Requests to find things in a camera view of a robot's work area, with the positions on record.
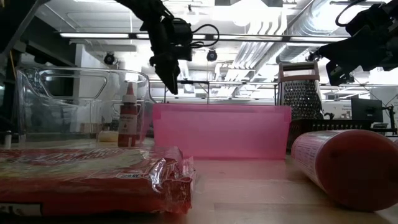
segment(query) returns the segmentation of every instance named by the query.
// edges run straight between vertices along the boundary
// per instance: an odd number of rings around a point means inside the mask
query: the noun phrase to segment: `pink plastic bin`
[[[184,157],[284,159],[288,106],[155,104],[156,146],[177,146]]]

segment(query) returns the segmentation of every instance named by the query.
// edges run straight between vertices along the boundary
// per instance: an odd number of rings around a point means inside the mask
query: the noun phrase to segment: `clear plastic bin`
[[[96,142],[101,131],[118,131],[121,98],[133,82],[143,142],[152,122],[149,79],[129,70],[19,68],[19,142]]]
[[[154,105],[156,146],[177,146],[184,157],[284,159],[289,106]]]

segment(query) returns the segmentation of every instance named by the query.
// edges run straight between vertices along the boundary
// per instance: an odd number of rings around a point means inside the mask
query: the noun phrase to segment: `wooden countertop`
[[[334,204],[290,156],[285,161],[194,160],[194,165],[193,208],[185,216],[12,218],[2,223],[398,223],[398,205],[364,213]]]

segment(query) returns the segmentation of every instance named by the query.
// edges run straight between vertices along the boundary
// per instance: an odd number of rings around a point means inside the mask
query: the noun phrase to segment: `bottle cap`
[[[134,89],[132,88],[132,82],[129,82],[127,86],[127,92],[122,97],[123,103],[137,103],[137,97],[134,96]]]

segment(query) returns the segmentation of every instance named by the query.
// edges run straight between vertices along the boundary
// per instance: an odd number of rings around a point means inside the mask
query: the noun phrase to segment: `red cylindrical container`
[[[128,84],[127,93],[122,99],[119,119],[119,147],[134,147],[137,139],[137,98],[134,96],[132,83]]]
[[[371,131],[317,131],[292,146],[296,164],[336,202],[376,211],[398,203],[398,146]]]

